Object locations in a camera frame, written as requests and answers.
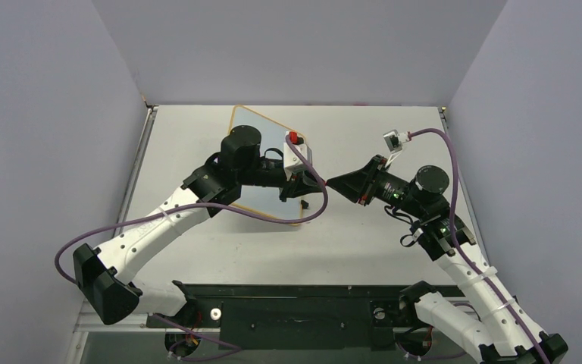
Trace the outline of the yellow-framed whiteboard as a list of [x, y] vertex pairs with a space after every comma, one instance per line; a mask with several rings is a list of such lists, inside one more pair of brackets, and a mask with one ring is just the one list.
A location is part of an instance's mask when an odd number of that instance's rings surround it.
[[[236, 105], [233, 107], [229, 130], [237, 126], [251, 126], [261, 133], [261, 155], [268, 158], [282, 159], [283, 157], [274, 151], [266, 152], [266, 149], [275, 148], [281, 152], [286, 144], [284, 137], [290, 128], [280, 124], [252, 108]], [[232, 204], [237, 208], [245, 209], [259, 215], [283, 220], [302, 218], [302, 197], [289, 198], [282, 202], [279, 200], [280, 190], [276, 187], [252, 187], [243, 186], [241, 197]]]

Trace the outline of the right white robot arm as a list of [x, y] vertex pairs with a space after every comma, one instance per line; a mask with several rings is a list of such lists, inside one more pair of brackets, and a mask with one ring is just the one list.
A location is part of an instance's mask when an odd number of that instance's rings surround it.
[[478, 363], [559, 363], [568, 352], [560, 334], [548, 334], [518, 304], [483, 256], [471, 230], [450, 214], [444, 197], [448, 174], [434, 165], [406, 181], [374, 156], [363, 168], [327, 181], [348, 200], [366, 206], [375, 199], [390, 212], [415, 218], [411, 238], [452, 279], [477, 316], [470, 317], [420, 281], [401, 292], [398, 316], [445, 334]]

